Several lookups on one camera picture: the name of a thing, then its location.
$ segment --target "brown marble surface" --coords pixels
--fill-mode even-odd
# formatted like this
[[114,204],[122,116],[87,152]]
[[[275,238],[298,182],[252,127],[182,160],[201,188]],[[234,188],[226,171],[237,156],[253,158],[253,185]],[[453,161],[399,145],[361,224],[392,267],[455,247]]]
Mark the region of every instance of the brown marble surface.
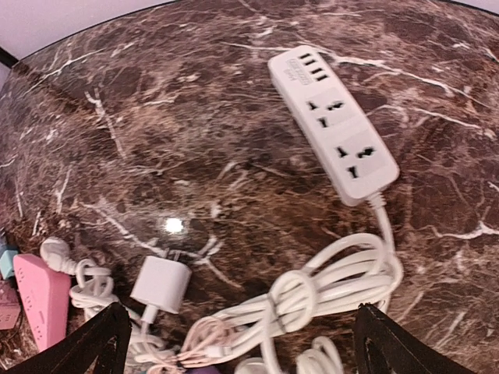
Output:
[[[183,1],[97,26],[25,59],[0,93],[0,224],[25,252],[47,235],[113,269],[193,269],[157,333],[268,290],[328,243],[377,233],[343,206],[271,85],[267,60],[312,44],[402,170],[386,191],[405,279],[390,315],[426,344],[499,372],[499,19],[442,2]],[[184,221],[180,235],[168,218]],[[201,251],[207,242],[214,250]],[[277,340],[283,367],[325,334],[353,367],[352,315]],[[70,329],[82,323],[71,310]],[[34,353],[3,333],[0,361]]]

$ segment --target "blue object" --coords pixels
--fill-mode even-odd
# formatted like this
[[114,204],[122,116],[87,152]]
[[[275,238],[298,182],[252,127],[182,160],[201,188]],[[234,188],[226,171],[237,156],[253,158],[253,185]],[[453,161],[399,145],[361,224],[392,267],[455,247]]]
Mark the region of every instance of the blue object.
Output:
[[19,252],[13,245],[7,245],[3,253],[0,255],[0,273],[2,278],[7,279],[14,276],[14,256]]

